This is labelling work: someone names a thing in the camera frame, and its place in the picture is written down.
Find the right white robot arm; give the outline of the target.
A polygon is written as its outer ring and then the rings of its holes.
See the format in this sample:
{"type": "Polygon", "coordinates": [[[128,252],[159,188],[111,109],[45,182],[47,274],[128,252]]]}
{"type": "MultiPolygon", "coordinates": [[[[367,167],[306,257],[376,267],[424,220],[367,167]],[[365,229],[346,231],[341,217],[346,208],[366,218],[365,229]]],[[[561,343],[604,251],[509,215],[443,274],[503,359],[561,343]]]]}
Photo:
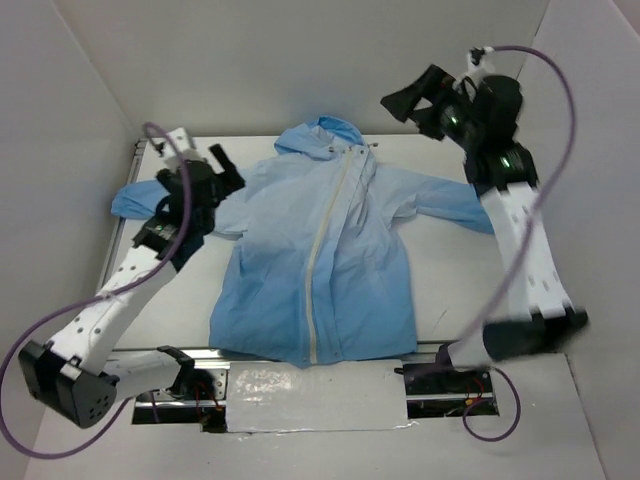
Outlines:
{"type": "Polygon", "coordinates": [[[505,269],[506,286],[460,339],[441,346],[424,370],[446,391],[459,390],[471,367],[550,353],[588,325],[559,278],[541,218],[543,191],[528,149],[515,139],[523,106],[520,83],[481,73],[456,79],[430,65],[382,106],[433,140],[464,151],[464,171],[485,209],[505,269]]]}

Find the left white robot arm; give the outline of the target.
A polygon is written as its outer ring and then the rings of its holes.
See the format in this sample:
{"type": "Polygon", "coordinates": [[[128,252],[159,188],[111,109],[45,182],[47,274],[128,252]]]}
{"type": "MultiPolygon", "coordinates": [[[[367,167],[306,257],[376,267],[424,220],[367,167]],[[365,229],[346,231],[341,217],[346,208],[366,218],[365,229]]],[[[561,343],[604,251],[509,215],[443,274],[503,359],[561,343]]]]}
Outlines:
{"type": "Polygon", "coordinates": [[[165,196],[97,302],[46,343],[29,341],[19,352],[31,395],[82,429],[101,421],[120,400],[161,389],[182,399],[195,389],[195,361],[176,347],[160,346],[129,360],[112,360],[110,355],[146,304],[203,246],[214,230],[216,208],[245,185],[221,145],[209,151],[221,172],[200,156],[186,162],[190,211],[183,210],[185,188],[178,161],[171,158],[156,175],[165,196]]]}

